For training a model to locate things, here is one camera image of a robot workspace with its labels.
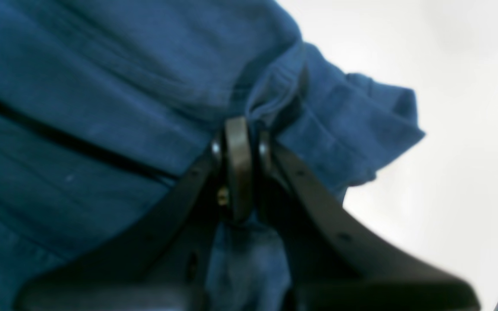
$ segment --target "blue fabric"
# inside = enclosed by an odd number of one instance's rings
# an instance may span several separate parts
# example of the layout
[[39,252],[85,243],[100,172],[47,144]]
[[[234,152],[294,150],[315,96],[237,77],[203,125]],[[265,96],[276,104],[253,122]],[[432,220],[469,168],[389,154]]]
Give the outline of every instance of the blue fabric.
[[[328,63],[273,0],[0,0],[0,99],[171,175],[225,118],[271,125],[297,97],[302,114],[277,139],[340,200],[424,135],[412,90]],[[96,248],[172,185],[0,117],[0,310],[26,280]],[[241,238],[217,232],[208,287],[230,299],[216,310],[277,309],[289,285],[275,232],[248,227]]]

